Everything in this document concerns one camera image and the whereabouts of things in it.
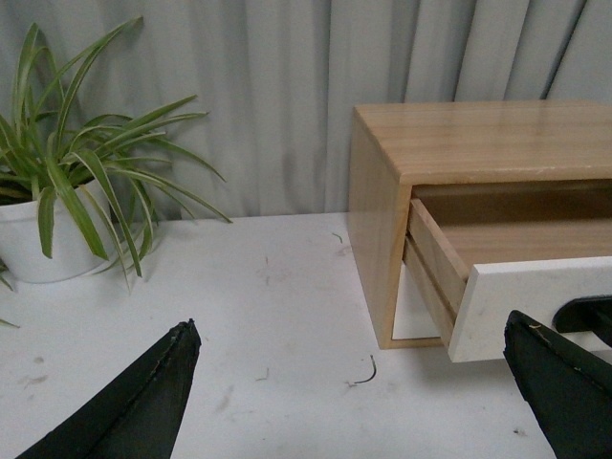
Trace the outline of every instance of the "white pot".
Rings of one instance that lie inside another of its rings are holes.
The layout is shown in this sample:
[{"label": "white pot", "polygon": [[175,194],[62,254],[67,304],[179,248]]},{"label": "white pot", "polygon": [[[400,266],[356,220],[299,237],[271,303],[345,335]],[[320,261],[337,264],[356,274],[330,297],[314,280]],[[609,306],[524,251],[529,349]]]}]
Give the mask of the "white pot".
[{"label": "white pot", "polygon": [[[99,203],[106,201],[97,181],[87,184],[87,189]],[[77,189],[76,193],[88,209],[104,247],[109,252],[112,245],[106,227],[81,191]],[[17,279],[33,283],[56,282],[87,273],[104,262],[91,253],[83,235],[59,199],[55,201],[53,259],[47,258],[40,247],[37,204],[29,202],[0,206],[0,258]]]}]

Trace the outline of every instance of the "white table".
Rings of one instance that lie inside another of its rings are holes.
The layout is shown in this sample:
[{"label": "white table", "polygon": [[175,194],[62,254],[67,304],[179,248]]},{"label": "white table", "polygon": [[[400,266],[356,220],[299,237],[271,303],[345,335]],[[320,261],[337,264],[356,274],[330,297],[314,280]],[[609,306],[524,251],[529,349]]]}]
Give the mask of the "white table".
[{"label": "white table", "polygon": [[[0,291],[0,317],[21,325],[0,328],[0,458],[190,317],[203,345],[173,459],[555,457],[504,361],[378,349],[344,214],[160,235],[131,294],[118,272]],[[370,354],[376,378],[349,386]]]}]

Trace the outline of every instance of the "white drawer panel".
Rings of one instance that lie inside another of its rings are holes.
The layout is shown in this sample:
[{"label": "white drawer panel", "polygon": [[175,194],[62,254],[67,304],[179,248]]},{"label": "white drawer panel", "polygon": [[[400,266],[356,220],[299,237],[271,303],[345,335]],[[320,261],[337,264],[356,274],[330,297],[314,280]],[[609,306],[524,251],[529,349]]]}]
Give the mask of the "white drawer panel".
[{"label": "white drawer panel", "polygon": [[[452,361],[502,359],[504,327],[517,309],[551,327],[568,301],[612,294],[612,256],[476,264],[452,332]],[[565,335],[590,351],[608,349],[592,333]]]}]

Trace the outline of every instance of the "wire scrap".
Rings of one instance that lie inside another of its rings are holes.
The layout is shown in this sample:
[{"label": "wire scrap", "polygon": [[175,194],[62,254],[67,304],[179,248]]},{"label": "wire scrap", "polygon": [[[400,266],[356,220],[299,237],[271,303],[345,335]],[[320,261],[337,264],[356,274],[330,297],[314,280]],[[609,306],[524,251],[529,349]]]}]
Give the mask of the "wire scrap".
[{"label": "wire scrap", "polygon": [[376,371],[377,370],[376,370],[376,362],[374,361],[374,356],[372,354],[370,354],[370,360],[372,361],[372,369],[374,370],[372,372],[372,376],[370,376],[367,380],[348,382],[348,386],[349,387],[354,387],[357,384],[369,383],[370,381],[372,381],[374,379],[374,377],[376,376]]}]

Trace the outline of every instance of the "wooden drawer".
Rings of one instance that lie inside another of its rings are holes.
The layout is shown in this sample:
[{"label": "wooden drawer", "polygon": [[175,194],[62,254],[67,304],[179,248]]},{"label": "wooden drawer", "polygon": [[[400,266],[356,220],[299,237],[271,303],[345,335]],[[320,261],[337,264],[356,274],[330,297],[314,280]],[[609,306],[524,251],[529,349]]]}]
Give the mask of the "wooden drawer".
[{"label": "wooden drawer", "polygon": [[551,324],[612,294],[612,181],[417,186],[408,215],[404,261],[453,361],[501,358],[513,309]]}]

